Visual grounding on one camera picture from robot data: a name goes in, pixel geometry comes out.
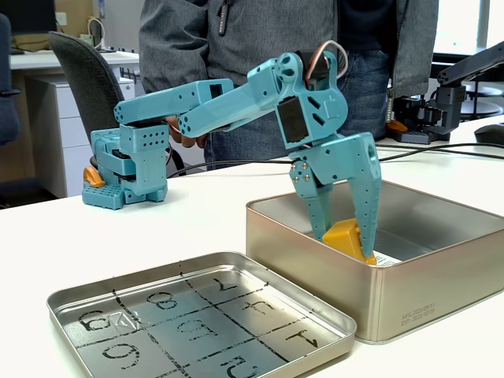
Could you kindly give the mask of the person's hand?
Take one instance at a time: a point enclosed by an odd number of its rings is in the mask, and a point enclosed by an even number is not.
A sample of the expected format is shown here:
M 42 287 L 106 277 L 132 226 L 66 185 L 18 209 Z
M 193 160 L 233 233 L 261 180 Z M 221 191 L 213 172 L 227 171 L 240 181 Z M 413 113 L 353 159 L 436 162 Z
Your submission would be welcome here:
M 177 117 L 166 117 L 165 121 L 169 124 L 170 135 L 172 139 L 181 144 L 185 148 L 191 148 L 196 145 L 198 148 L 203 149 L 206 144 L 208 135 L 204 134 L 196 138 L 189 138 L 184 136 L 179 128 L 179 120 Z

